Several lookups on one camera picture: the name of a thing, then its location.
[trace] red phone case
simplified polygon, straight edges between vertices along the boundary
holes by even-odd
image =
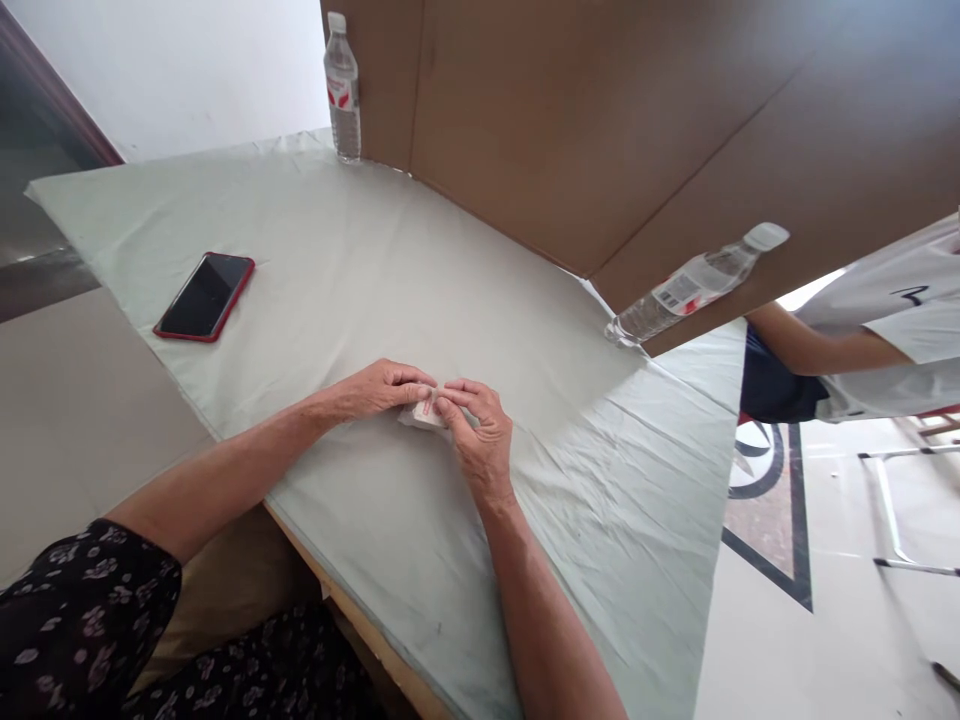
[[[180,293],[183,292],[183,288],[185,288],[190,283],[190,281],[193,280],[193,276],[196,275],[197,269],[200,267],[200,263],[202,263],[206,259],[207,255],[219,255],[221,257],[240,258],[241,260],[246,260],[247,262],[249,262],[250,265],[247,267],[247,271],[243,274],[243,277],[240,278],[240,282],[237,283],[237,289],[234,291],[233,297],[230,298],[230,302],[227,303],[227,307],[224,309],[223,315],[220,316],[220,320],[214,326],[212,333],[210,333],[209,335],[181,335],[180,333],[164,332],[163,330],[160,329],[160,326],[163,324],[164,318],[167,317],[167,313],[170,312],[170,308],[172,308],[174,304],[177,302],[177,298],[180,297]],[[170,306],[164,311],[163,317],[161,317],[160,321],[153,326],[153,334],[156,335],[157,337],[174,338],[176,340],[193,340],[194,342],[207,342],[207,343],[216,342],[220,338],[220,332],[223,330],[223,326],[226,324],[227,318],[229,318],[230,313],[233,312],[233,306],[237,304],[237,300],[240,299],[240,294],[243,292],[243,289],[247,286],[247,282],[250,280],[250,276],[253,274],[253,269],[257,266],[257,264],[253,261],[253,258],[241,257],[240,255],[226,255],[225,253],[215,253],[215,252],[205,252],[203,254],[203,257],[200,259],[200,263],[197,263],[197,267],[195,267],[193,269],[193,272],[190,273],[190,277],[187,278],[187,281],[177,291],[176,297],[173,298],[173,302],[170,303]]]

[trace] wooden table edge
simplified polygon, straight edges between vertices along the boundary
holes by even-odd
[[[300,557],[307,564],[307,567],[316,575],[320,581],[330,590],[330,597],[340,608],[350,624],[360,638],[367,644],[370,651],[383,664],[387,674],[397,684],[397,687],[403,692],[413,705],[414,710],[419,713],[421,718],[426,720],[448,720],[452,717],[446,705],[434,694],[427,683],[410,667],[396,650],[394,650],[383,634],[373,626],[373,623],[367,618],[364,612],[357,604],[344,592],[337,583],[333,581],[330,574],[317,562],[317,559],[303,546],[303,543],[294,535],[293,531],[287,527],[273,511],[269,504],[263,503],[263,507],[270,513],[270,517],[277,523],[277,526],[286,535],[290,544],[300,553]]]

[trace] wrinkled cloth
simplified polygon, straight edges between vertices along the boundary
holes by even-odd
[[[339,163],[316,133],[46,178],[30,195],[217,438],[380,357],[497,390],[519,502],[628,712],[693,716],[742,320],[652,362],[619,350],[577,278],[404,173]],[[257,263],[220,339],[158,338],[207,251]],[[453,452],[397,414],[328,433],[267,502],[455,717],[520,718]]]
[[[0,717],[382,717],[320,604],[298,605],[127,697],[173,615],[180,563],[97,520],[0,594]]]

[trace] smartphone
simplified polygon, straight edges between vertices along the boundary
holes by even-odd
[[[216,342],[256,263],[208,252],[153,328],[155,335]]]

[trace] black floral clothing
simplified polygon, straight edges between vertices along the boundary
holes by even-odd
[[[382,717],[320,604],[300,605],[127,697],[180,594],[175,558],[106,520],[0,594],[0,717]]]

